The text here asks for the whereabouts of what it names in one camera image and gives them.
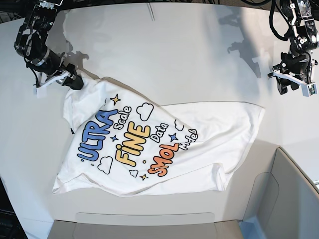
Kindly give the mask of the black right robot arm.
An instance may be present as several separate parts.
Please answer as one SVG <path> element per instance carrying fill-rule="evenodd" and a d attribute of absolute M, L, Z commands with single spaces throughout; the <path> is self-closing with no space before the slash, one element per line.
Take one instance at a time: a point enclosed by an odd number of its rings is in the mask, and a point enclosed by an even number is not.
<path fill-rule="evenodd" d="M 84 85 L 75 65 L 64 64 L 66 54 L 57 54 L 46 45 L 48 33 L 62 6 L 62 0 L 35 0 L 14 42 L 17 54 L 23 57 L 26 68 L 35 76 L 37 89 L 54 82 L 73 90 L 81 90 Z"/>

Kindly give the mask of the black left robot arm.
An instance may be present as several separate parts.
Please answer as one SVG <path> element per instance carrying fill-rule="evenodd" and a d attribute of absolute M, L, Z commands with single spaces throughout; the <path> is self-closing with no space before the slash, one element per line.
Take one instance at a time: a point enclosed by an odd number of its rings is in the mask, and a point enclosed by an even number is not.
<path fill-rule="evenodd" d="M 273 18 L 278 10 L 288 25 L 287 32 L 281 36 L 274 28 Z M 311 4 L 308 0 L 272 1 L 269 26 L 281 41 L 289 41 L 289 51 L 281 53 L 281 61 L 272 67 L 269 78 L 275 78 L 281 95 L 288 92 L 288 87 L 301 89 L 303 96 L 310 97 L 318 93 L 313 81 L 314 67 L 318 61 L 312 53 L 319 47 L 319 32 L 316 29 L 315 18 L 312 15 Z"/>

